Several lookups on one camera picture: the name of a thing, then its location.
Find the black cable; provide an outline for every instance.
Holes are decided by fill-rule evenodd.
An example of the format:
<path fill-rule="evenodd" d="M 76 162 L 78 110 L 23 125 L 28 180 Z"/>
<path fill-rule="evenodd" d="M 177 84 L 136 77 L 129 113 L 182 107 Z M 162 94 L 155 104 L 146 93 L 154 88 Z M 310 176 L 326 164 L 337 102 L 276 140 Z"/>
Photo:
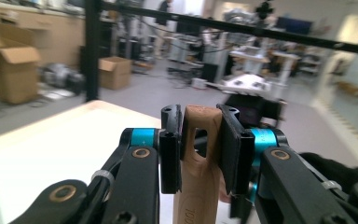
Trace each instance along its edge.
<path fill-rule="evenodd" d="M 44 107 L 49 103 L 49 100 L 44 99 L 44 98 L 39 98 L 36 99 L 30 103 L 28 103 L 28 106 L 32 107 L 32 108 L 40 108 L 40 107 Z"/>
<path fill-rule="evenodd" d="M 186 71 L 181 69 L 176 69 L 168 71 L 171 77 L 167 77 L 169 82 L 173 84 L 175 89 L 186 89 L 191 86 L 191 79 L 196 77 L 194 70 Z"/>
<path fill-rule="evenodd" d="M 97 176 L 93 181 L 98 181 L 99 183 L 95 189 L 88 192 L 88 198 L 91 200 L 88 202 L 87 209 L 82 213 L 81 219 L 77 222 L 79 224 L 95 223 L 96 215 L 100 213 L 103 206 L 103 200 L 109 192 L 110 184 L 106 178 Z"/>
<path fill-rule="evenodd" d="M 147 26 L 152 30 L 153 34 L 156 35 L 156 36 L 157 36 L 158 38 L 160 38 L 160 39 L 164 39 L 164 37 L 158 35 L 158 34 L 156 33 L 155 29 L 162 30 L 162 31 L 168 32 L 168 33 L 181 34 L 181 33 L 176 33 L 176 32 L 172 32 L 172 31 L 160 29 L 160 28 L 158 28 L 158 27 L 156 27 L 156 26 L 153 26 L 153 25 L 148 24 L 148 23 L 145 22 L 145 21 L 141 21 L 141 20 L 139 20 L 139 19 L 137 19 L 137 20 L 140 21 L 141 23 L 144 23 L 145 25 L 147 25 Z M 208 32 L 208 33 L 186 33 L 186 34 L 210 34 L 210 33 L 211 33 L 211 32 Z M 171 45 L 171 46 L 174 46 L 174 47 L 176 47 L 176 48 L 182 49 L 182 50 L 188 50 L 188 49 L 184 49 L 184 48 L 182 48 L 182 47 L 180 47 L 180 46 L 177 46 L 177 45 L 175 45 L 175 44 L 173 44 L 173 43 L 171 43 L 171 42 L 170 42 L 170 45 Z M 226 48 L 224 48 L 224 49 L 217 49 L 217 50 L 211 50 L 211 51 L 200 50 L 200 53 L 216 53 L 216 52 L 224 51 L 224 50 L 227 50 L 227 49 L 231 49 L 231 46 L 228 46 L 228 47 L 226 47 Z"/>
<path fill-rule="evenodd" d="M 352 217 L 355 217 L 355 221 L 358 221 L 358 208 L 351 205 L 350 203 L 342 200 L 341 198 L 339 198 L 338 196 L 335 197 L 337 202 L 339 203 L 339 205 L 341 205 L 344 210 L 349 213 Z"/>

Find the gray floor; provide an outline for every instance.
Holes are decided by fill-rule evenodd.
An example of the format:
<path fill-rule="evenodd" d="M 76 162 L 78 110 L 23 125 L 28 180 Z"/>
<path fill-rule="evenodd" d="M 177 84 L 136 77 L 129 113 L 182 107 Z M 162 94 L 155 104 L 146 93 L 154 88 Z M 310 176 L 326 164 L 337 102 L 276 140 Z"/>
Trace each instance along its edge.
<path fill-rule="evenodd" d="M 133 75 L 130 86 L 125 89 L 117 91 L 101 89 L 101 100 L 159 118 L 159 110 L 165 105 L 215 106 L 223 103 L 228 97 L 227 94 L 215 89 L 196 90 L 186 87 L 183 82 L 172 79 L 172 76 L 167 74 L 167 65 L 177 66 L 175 63 L 158 61 L 149 75 Z M 281 129 L 290 145 L 299 152 L 313 151 L 350 166 L 358 165 L 358 161 L 332 129 L 312 107 L 309 107 L 314 96 L 306 86 L 304 81 L 292 79 L 289 88 L 274 90 L 275 94 L 289 103 L 283 113 L 285 121 L 282 122 Z M 0 118 L 0 134 L 82 103 L 84 103 L 84 95 L 66 98 L 38 108 L 30 107 L 30 104 L 7 106 L 0 103 L 4 108 Z"/>
<path fill-rule="evenodd" d="M 318 86 L 315 87 L 317 94 L 358 131 L 358 97 L 338 90 L 331 78 L 331 75 L 321 78 Z"/>

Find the teal metal part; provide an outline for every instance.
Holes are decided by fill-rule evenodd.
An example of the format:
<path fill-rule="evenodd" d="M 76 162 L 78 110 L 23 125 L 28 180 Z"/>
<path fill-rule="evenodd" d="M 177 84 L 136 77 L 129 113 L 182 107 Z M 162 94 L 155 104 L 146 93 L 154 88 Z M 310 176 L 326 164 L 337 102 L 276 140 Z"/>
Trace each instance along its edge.
<path fill-rule="evenodd" d="M 155 133 L 155 129 L 153 128 L 133 129 L 132 136 L 131 136 L 131 146 L 153 147 L 154 133 Z"/>
<path fill-rule="evenodd" d="M 276 147 L 275 133 L 270 129 L 251 129 L 255 135 L 255 160 L 253 166 L 260 166 L 261 155 L 268 147 Z"/>

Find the brown cardboard box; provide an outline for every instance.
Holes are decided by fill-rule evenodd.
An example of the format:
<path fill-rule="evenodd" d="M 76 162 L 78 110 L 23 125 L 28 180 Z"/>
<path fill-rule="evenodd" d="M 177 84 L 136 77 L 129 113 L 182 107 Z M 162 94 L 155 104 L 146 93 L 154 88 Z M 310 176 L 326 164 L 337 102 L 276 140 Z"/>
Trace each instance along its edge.
<path fill-rule="evenodd" d="M 112 11 L 112 10 L 111 10 L 111 11 L 108 12 L 109 18 L 112 19 L 112 20 L 114 20 L 114 21 L 117 20 L 117 18 L 118 18 L 119 15 L 120 15 L 120 14 L 119 14 L 117 11 Z"/>
<path fill-rule="evenodd" d="M 0 24 L 0 100 L 21 104 L 37 96 L 38 51 L 31 47 L 33 34 Z"/>
<path fill-rule="evenodd" d="M 101 58 L 99 67 L 102 87 L 117 90 L 130 85 L 131 60 L 118 57 Z"/>

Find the workbench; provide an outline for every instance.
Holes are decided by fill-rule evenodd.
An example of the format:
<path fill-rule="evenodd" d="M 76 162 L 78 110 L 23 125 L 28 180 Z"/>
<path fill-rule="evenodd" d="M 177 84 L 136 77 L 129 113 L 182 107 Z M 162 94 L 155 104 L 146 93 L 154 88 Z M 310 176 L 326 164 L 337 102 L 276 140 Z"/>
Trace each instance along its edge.
<path fill-rule="evenodd" d="M 233 50 L 229 53 L 232 57 L 245 59 L 243 64 L 243 72 L 260 75 L 263 63 L 269 63 L 269 59 L 262 55 L 250 55 L 243 51 Z"/>
<path fill-rule="evenodd" d="M 21 215 L 46 187 L 65 180 L 90 183 L 118 146 L 125 128 L 159 128 L 160 120 L 93 101 L 0 136 L 0 207 L 5 223 Z M 160 223 L 172 223 L 173 195 L 160 195 Z M 218 223 L 229 219 L 219 203 Z"/>
<path fill-rule="evenodd" d="M 287 78 L 289 78 L 290 73 L 292 72 L 292 65 L 295 61 L 299 60 L 300 57 L 298 57 L 295 54 L 279 52 L 279 51 L 272 52 L 272 55 L 284 58 L 283 68 L 281 69 L 281 72 L 278 77 L 279 80 L 277 82 L 273 82 L 273 84 L 286 87 Z"/>

